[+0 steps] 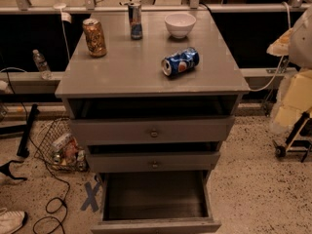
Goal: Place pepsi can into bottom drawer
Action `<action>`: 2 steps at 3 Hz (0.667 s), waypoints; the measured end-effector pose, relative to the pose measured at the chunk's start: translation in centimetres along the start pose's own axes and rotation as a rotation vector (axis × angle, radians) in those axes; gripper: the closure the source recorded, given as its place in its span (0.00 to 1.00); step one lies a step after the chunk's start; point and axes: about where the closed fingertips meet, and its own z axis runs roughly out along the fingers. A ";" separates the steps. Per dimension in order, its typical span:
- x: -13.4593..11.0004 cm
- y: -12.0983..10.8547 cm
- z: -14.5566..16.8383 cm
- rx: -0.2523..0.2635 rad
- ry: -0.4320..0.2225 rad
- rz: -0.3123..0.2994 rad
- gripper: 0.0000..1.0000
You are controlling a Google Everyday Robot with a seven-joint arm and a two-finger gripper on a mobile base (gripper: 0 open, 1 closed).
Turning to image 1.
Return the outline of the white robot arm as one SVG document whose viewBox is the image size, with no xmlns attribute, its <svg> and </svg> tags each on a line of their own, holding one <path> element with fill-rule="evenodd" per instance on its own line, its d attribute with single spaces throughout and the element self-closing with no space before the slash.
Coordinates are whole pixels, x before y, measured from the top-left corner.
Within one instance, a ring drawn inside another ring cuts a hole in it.
<svg viewBox="0 0 312 234">
<path fill-rule="evenodd" d="M 268 47 L 267 53 L 288 56 L 290 63 L 299 67 L 295 75 L 286 75 L 281 81 L 270 114 L 270 130 L 280 134 L 292 128 L 301 114 L 312 107 L 312 6 Z"/>
</svg>

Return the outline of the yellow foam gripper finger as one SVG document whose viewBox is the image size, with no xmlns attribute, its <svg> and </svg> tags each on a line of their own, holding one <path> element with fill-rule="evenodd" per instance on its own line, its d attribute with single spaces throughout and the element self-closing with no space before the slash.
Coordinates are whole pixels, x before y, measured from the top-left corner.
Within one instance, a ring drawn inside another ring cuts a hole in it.
<svg viewBox="0 0 312 234">
<path fill-rule="evenodd" d="M 290 28 L 284 32 L 277 40 L 275 40 L 266 50 L 266 53 L 275 56 L 287 56 L 289 54 L 290 38 L 293 30 Z"/>
<path fill-rule="evenodd" d="M 302 69 L 283 78 L 277 101 L 270 114 L 270 131 L 281 134 L 290 130 L 303 112 L 312 107 L 312 70 Z"/>
</svg>

